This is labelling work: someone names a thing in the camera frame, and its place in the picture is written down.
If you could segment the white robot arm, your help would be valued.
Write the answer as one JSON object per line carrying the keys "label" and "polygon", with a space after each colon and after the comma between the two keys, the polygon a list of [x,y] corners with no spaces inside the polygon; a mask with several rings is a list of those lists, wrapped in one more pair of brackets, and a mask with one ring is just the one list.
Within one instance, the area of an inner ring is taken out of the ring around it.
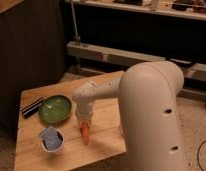
{"label": "white robot arm", "polygon": [[183,84],[176,64],[143,62],[104,84],[84,83],[72,99],[80,124],[91,121],[96,100],[118,99],[131,171],[188,171],[176,102]]}

